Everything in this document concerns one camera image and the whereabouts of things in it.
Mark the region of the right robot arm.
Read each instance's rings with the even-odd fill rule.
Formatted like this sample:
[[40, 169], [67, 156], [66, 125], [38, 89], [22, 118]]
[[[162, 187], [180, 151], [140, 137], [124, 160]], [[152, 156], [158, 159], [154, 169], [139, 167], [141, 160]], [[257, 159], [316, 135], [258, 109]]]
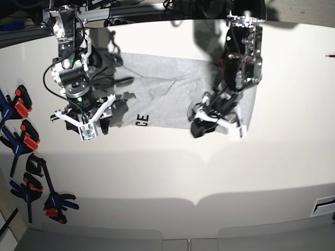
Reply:
[[50, 120], [64, 121], [66, 129], [78, 133], [82, 141], [97, 137], [98, 129], [107, 135], [112, 105], [122, 96], [110, 90], [116, 81], [104, 74], [107, 68], [92, 44], [87, 21], [79, 17], [79, 5], [56, 7], [50, 1], [45, 12], [58, 42], [58, 56], [45, 72], [51, 74], [59, 90], [52, 94], [68, 103], [64, 109], [56, 110]]

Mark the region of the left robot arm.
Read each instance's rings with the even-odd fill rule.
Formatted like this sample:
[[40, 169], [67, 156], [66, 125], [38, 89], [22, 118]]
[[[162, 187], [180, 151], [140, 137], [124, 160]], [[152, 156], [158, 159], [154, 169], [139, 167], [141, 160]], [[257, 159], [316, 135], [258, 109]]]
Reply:
[[244, 138], [247, 122], [242, 112], [244, 93], [262, 80], [263, 19], [244, 9], [230, 10], [225, 49], [220, 59], [222, 80], [191, 109], [191, 134], [200, 138], [222, 128], [232, 138]]

